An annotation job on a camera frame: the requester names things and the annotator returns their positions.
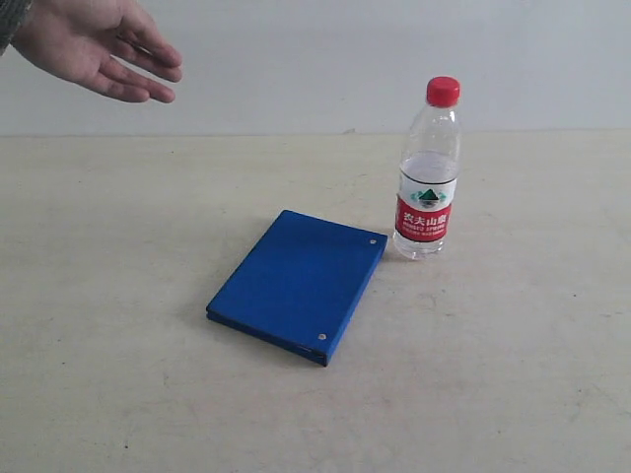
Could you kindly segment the person's open hand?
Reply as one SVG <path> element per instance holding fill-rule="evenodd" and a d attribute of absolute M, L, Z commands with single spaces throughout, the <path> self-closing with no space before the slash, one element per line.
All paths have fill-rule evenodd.
<path fill-rule="evenodd" d="M 171 103 L 182 57 L 136 1 L 34 1 L 11 45 L 40 70 L 109 99 Z"/>

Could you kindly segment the grey sleeved forearm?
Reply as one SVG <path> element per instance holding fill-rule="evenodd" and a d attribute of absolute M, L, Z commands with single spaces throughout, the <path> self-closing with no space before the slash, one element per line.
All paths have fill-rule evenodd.
<path fill-rule="evenodd" d="M 0 1 L 0 52 L 4 54 L 11 40 L 24 22 L 32 0 Z"/>

